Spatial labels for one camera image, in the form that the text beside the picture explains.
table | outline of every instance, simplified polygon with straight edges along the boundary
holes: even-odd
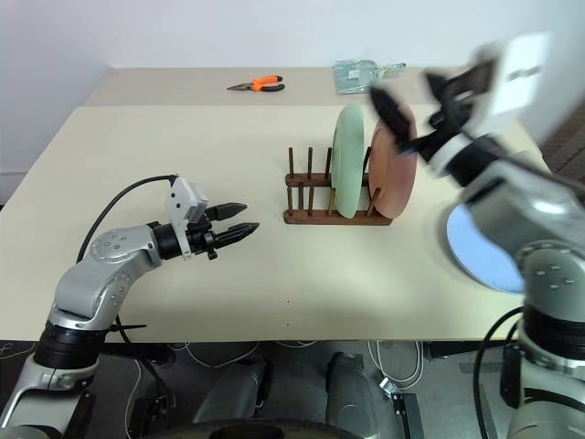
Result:
[[[478,284],[443,248],[442,224],[457,196],[450,178],[435,179],[420,163],[411,201],[388,227],[282,221],[287,148],[302,168],[312,146],[318,172],[342,108],[79,107],[0,213],[0,338],[36,339],[59,277],[105,204],[140,178],[173,172],[212,203],[249,206],[218,231],[261,226],[215,261],[174,260],[138,280],[122,308],[125,324],[148,324],[133,331],[136,341],[483,337],[521,298]],[[433,109],[413,106],[420,131]],[[375,121],[366,107],[367,139]],[[540,160],[519,124],[504,139]],[[100,230],[165,221],[167,194],[164,183],[135,190]],[[315,206],[326,198],[317,191]]]
[[[451,77],[461,67],[433,69]],[[422,68],[408,68],[383,80],[410,104],[434,102]],[[281,75],[286,88],[278,93],[228,91],[252,78]],[[121,69],[110,70],[85,105],[346,105],[369,104],[365,94],[335,94],[329,68]]]

pink plate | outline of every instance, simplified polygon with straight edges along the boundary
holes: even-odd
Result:
[[[410,139],[416,138],[417,128],[412,110],[406,104],[401,104],[399,110],[411,121]],[[399,156],[395,143],[395,135],[382,121],[378,121],[369,157],[369,193],[374,196],[376,188],[380,188],[374,206],[380,214],[391,219],[406,208],[417,172],[417,155]]]

pliers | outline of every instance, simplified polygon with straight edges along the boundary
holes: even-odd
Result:
[[[234,85],[232,87],[228,87],[228,90],[238,90],[238,91],[243,91],[243,90],[252,90],[255,92],[259,92],[259,91],[280,91],[282,89],[284,89],[284,84],[278,84],[278,85],[266,85],[266,84],[272,84],[274,82],[281,82],[282,81],[282,76],[265,76],[264,78],[256,78],[254,80],[252,80],[251,82],[243,82],[241,84],[238,85]]]

wooden dish rack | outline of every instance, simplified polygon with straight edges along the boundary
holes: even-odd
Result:
[[[366,150],[362,170],[362,187],[368,187],[368,175],[366,172],[367,162],[371,153],[371,147]],[[336,226],[388,226],[392,219],[380,215],[374,208],[378,199],[380,188],[377,187],[374,194],[370,195],[369,204],[366,210],[357,210],[353,218],[346,218],[335,210],[335,188],[331,187],[331,154],[333,148],[327,150],[327,161],[325,172],[313,172],[313,148],[309,147],[308,166],[306,173],[294,173],[293,149],[289,148],[289,174],[284,182],[286,183],[288,208],[284,211],[284,222],[287,224],[312,224],[312,225],[336,225]],[[298,188],[298,208],[293,209],[293,188]],[[304,208],[304,189],[309,188],[309,206]],[[327,209],[314,209],[314,189],[316,187],[329,187],[329,204]]]

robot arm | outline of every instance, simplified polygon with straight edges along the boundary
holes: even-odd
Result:
[[[503,373],[503,397],[518,408],[508,432],[515,439],[585,437],[585,210],[567,184],[488,136],[531,102],[545,46],[542,36],[525,36],[485,50],[459,77],[428,74],[441,109],[430,119],[435,131],[414,141],[392,98],[371,91],[399,150],[455,178],[480,231],[525,279],[519,343]]]
[[[207,252],[215,259],[216,249],[244,239],[259,226],[243,223],[216,234],[211,221],[233,217],[246,206],[228,203],[206,209],[203,193],[179,177],[171,189],[170,223],[109,230],[63,275],[45,331],[0,418],[0,436],[3,429],[18,425],[63,435],[99,365],[106,335],[116,329],[114,319],[132,284],[163,260],[179,255],[188,259]],[[51,404],[43,404],[45,398]]]

